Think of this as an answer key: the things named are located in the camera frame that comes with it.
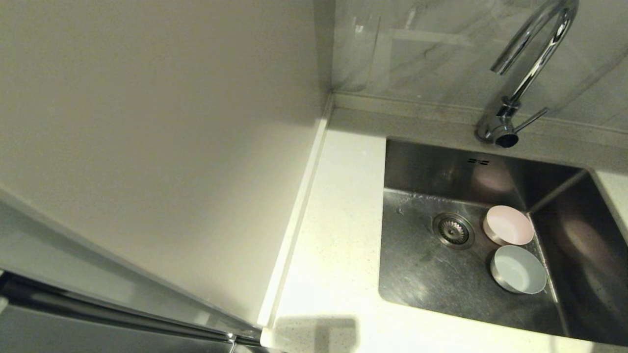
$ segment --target kitchen sink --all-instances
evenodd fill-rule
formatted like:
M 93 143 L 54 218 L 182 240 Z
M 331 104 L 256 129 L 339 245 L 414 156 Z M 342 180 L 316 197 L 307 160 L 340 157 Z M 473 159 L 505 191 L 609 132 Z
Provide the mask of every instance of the kitchen sink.
M 482 221 L 494 205 L 532 221 L 534 240 L 524 248 L 547 270 L 541 293 L 513 294 L 491 277 L 499 246 Z M 583 168 L 389 139 L 379 293 L 434 312 L 628 346 L 628 247 Z

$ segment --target countertop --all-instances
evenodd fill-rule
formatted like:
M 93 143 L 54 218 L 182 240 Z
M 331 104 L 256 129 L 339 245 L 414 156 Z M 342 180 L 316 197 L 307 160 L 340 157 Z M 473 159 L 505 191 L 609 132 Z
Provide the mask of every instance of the countertop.
M 378 294 L 386 137 L 587 166 L 624 235 L 628 151 L 521 134 L 483 146 L 471 125 L 336 108 L 318 160 L 283 294 L 262 344 L 299 352 L 628 352 L 389 303 Z

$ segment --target faucet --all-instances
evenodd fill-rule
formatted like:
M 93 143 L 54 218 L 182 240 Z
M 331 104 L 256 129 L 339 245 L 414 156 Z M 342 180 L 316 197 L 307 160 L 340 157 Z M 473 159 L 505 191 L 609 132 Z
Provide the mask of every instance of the faucet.
M 504 148 L 513 147 L 518 141 L 517 133 L 532 122 L 545 115 L 549 109 L 543 108 L 518 127 L 512 125 L 512 117 L 521 107 L 521 96 L 526 92 L 532 81 L 539 75 L 545 64 L 550 60 L 558 45 L 563 41 L 567 31 L 571 28 L 573 19 L 578 12 L 578 0 L 548 0 L 541 5 L 530 18 L 521 26 L 517 34 L 506 46 L 497 61 L 490 68 L 491 71 L 504 75 L 520 54 L 526 49 L 532 39 L 541 31 L 547 22 L 558 16 L 552 34 L 541 51 L 539 57 L 532 64 L 521 83 L 508 97 L 502 97 L 502 106 L 494 116 L 484 116 L 477 125 L 476 137 L 485 143 L 494 143 Z

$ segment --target faucet handle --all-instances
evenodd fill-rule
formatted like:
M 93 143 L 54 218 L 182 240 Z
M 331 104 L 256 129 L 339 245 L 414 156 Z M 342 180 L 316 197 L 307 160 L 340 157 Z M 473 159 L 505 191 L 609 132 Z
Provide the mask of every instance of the faucet handle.
M 514 133 L 518 133 L 519 131 L 523 130 L 523 128 L 525 128 L 526 126 L 532 124 L 535 120 L 537 120 L 541 116 L 545 115 L 549 111 L 550 110 L 547 107 L 541 109 L 535 115 L 531 116 L 528 120 L 522 122 L 521 125 L 519 125 L 516 128 L 514 128 Z

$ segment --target drain strainer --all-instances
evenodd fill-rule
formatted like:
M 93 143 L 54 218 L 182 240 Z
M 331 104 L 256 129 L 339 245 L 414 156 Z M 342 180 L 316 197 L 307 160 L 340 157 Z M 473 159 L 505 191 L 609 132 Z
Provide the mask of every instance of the drain strainer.
M 432 222 L 434 234 L 440 241 L 455 249 L 466 249 L 473 244 L 474 231 L 461 215 L 444 213 L 437 215 Z

